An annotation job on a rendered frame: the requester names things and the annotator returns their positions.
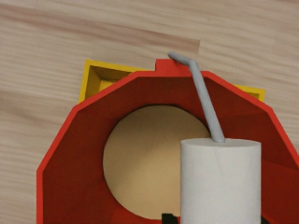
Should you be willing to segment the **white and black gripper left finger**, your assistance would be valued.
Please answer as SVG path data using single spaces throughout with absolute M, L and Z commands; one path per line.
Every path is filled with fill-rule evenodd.
M 162 224 L 178 224 L 178 218 L 173 213 L 162 213 Z

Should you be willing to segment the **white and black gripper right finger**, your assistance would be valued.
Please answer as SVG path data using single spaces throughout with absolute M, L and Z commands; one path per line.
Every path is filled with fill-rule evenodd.
M 271 224 L 261 215 L 261 224 Z

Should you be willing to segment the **yellow square tray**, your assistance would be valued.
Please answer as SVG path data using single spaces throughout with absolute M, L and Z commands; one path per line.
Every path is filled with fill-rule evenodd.
M 129 76 L 135 71 L 153 70 L 85 59 L 78 104 L 124 77 Z M 265 90 L 235 84 L 233 85 L 263 102 Z

